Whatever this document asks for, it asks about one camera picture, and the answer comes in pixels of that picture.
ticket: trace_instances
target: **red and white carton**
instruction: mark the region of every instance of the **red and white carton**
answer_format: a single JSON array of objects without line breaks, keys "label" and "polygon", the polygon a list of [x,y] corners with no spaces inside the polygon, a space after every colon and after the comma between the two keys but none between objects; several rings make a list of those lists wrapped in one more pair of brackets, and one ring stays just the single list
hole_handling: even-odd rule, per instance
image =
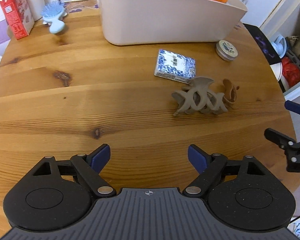
[{"label": "red and white carton", "polygon": [[27,0],[0,0],[0,5],[16,39],[29,36],[34,20]]}]

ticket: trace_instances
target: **tin lid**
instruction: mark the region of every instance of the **tin lid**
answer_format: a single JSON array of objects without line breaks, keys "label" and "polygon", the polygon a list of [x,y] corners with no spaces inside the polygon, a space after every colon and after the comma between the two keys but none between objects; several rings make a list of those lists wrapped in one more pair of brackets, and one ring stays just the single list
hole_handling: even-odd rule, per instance
[{"label": "tin lid", "polygon": [[232,45],[228,41],[221,40],[217,43],[217,49],[219,53],[229,59],[229,60],[235,60],[235,58],[238,56],[238,51],[235,48],[234,45]]}]

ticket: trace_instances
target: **blue hairbrush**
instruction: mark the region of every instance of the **blue hairbrush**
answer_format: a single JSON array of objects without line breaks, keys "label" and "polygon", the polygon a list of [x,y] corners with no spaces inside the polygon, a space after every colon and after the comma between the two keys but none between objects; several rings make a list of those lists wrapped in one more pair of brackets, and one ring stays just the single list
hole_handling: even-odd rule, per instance
[{"label": "blue hairbrush", "polygon": [[43,24],[48,23],[50,25],[50,33],[56,34],[61,32],[65,23],[62,20],[64,16],[67,15],[64,8],[64,3],[60,1],[53,1],[48,3],[41,11]]}]

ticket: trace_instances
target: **white drawer cabinet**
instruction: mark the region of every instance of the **white drawer cabinet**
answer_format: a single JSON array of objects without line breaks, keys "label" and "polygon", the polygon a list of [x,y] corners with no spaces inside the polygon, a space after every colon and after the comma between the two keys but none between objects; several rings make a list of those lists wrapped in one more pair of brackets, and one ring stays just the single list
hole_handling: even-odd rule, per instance
[{"label": "white drawer cabinet", "polygon": [[[281,0],[260,28],[270,41],[278,35],[300,35],[300,0]],[[300,82],[284,93],[286,100],[300,96]]]}]

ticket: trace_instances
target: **black fabric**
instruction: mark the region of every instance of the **black fabric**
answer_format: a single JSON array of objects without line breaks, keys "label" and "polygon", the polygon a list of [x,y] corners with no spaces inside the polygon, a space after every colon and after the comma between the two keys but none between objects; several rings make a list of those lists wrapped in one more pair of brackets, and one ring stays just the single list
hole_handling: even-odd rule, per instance
[{"label": "black fabric", "polygon": [[253,26],[246,23],[244,23],[243,25],[247,28],[251,36],[258,44],[262,53],[265,55],[269,65],[273,65],[281,62],[281,59],[279,58],[278,54],[272,47],[270,41],[257,26]]}]

